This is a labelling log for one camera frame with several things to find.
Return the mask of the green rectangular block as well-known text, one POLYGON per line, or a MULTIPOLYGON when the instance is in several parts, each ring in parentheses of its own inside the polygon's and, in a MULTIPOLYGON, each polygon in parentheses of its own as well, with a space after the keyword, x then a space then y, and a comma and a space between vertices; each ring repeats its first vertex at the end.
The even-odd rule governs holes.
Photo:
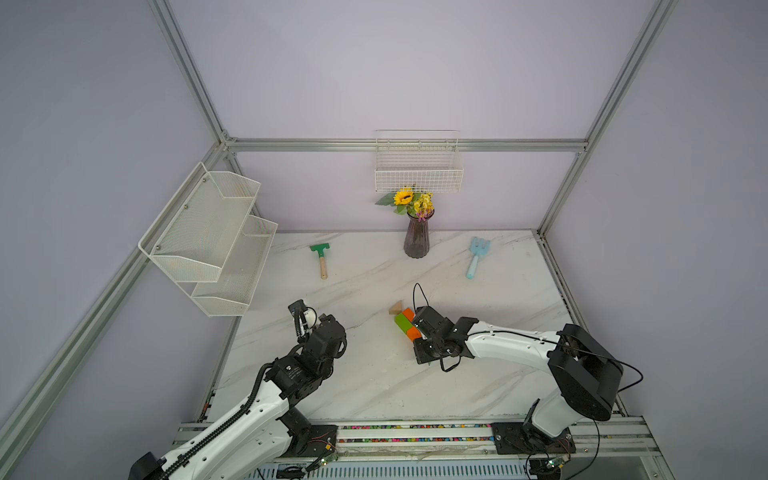
POLYGON ((403 312, 394 317, 394 322, 404 334, 408 334, 413 327, 411 321, 403 312))

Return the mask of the tan wooden triangle block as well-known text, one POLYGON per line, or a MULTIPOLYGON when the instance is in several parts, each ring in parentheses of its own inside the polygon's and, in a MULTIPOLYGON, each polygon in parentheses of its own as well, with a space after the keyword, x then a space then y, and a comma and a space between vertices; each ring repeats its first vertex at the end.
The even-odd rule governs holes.
POLYGON ((402 302, 401 302, 401 301, 398 301, 397 303, 395 303, 394 305, 392 305, 392 306, 389 308, 389 310, 388 310, 388 313, 389 313, 390 315, 396 316, 396 315, 399 315, 399 314, 400 314, 402 311, 403 311, 403 305, 402 305, 402 302))

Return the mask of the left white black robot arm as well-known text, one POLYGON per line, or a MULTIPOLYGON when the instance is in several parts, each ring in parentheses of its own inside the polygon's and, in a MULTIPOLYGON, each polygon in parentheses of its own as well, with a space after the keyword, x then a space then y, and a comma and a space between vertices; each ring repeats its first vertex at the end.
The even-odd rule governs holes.
POLYGON ((249 395, 222 418, 160 458, 148 452, 136 460, 130 479, 239 479, 286 453, 311 460, 279 475, 300 479, 337 454, 338 428, 312 425, 297 405, 333 374, 346 330, 302 300, 288 310, 297 344, 262 365, 249 395))

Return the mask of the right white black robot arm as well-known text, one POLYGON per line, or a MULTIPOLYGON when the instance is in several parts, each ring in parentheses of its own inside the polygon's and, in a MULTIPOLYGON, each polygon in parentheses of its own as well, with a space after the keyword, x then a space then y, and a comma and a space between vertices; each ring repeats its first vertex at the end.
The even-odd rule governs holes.
POLYGON ((416 310, 411 324, 419 364, 447 358, 496 359, 548 372, 555 390, 536 400, 523 422, 524 437, 552 441, 581 419, 609 420, 624 367, 584 328, 567 323, 557 331, 505 329, 477 318, 453 322, 431 306, 416 310))

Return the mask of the dark ribbed glass vase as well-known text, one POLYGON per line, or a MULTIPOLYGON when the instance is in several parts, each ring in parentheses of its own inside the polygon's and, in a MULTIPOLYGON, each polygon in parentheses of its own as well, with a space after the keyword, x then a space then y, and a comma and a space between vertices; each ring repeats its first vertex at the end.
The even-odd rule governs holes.
POLYGON ((404 240, 404 252, 413 259, 424 258, 430 250, 429 220, 433 212, 424 216, 409 214, 409 225, 404 240))

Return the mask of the light blue toy fork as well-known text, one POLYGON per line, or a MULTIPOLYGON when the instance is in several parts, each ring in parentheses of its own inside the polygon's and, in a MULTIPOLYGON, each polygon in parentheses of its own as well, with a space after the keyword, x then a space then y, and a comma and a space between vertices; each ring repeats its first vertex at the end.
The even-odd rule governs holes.
POLYGON ((490 250, 491 241, 479 237, 474 237, 470 243, 469 251, 472 254, 472 260, 466 272, 467 279, 474 279, 477 267, 481 258, 490 250))

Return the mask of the white two-tier mesh shelf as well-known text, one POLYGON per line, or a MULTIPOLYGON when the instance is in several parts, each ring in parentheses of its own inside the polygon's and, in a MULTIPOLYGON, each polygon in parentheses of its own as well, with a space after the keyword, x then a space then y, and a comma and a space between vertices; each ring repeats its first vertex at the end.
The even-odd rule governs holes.
POLYGON ((208 317, 250 308, 277 224, 255 214, 261 184, 196 165, 138 249, 208 317))

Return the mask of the yellow artificial flower bouquet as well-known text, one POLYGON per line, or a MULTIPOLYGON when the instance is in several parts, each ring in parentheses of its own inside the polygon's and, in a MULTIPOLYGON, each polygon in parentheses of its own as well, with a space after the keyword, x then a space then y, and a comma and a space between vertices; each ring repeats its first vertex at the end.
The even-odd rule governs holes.
POLYGON ((417 191, 414 187, 404 187, 396 192, 385 194, 375 204, 391 207, 398 215, 408 215, 412 219, 424 222, 435 213, 433 197, 431 192, 417 191))

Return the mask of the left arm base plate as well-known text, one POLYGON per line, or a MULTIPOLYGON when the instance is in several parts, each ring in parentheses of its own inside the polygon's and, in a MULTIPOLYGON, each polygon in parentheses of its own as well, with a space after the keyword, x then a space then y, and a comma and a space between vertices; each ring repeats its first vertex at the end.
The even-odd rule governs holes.
POLYGON ((316 458, 335 450, 337 425, 313 424, 297 408, 289 409, 279 420, 291 438, 283 457, 316 458))

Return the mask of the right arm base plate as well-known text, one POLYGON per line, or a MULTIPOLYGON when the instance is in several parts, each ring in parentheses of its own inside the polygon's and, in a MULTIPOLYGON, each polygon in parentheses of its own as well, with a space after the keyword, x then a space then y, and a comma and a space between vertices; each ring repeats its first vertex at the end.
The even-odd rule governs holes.
POLYGON ((533 425, 532 416, 539 402, 540 400, 537 399, 533 403, 523 421, 491 424, 492 440, 499 455, 556 453, 570 455, 576 452, 568 428, 558 436, 550 437, 533 425))

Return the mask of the aluminium front rail frame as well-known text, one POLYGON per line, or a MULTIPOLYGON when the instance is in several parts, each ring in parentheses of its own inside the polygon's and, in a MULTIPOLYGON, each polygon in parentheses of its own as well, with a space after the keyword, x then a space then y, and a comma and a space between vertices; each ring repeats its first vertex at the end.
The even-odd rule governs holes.
MULTIPOLYGON (((570 455, 499 455, 496 420, 338 422, 337 454, 300 479, 671 479, 673 473, 646 422, 615 416, 569 426, 570 455)), ((188 427, 190 440, 211 424, 188 427)), ((309 458, 279 457, 239 479, 288 479, 309 458)))

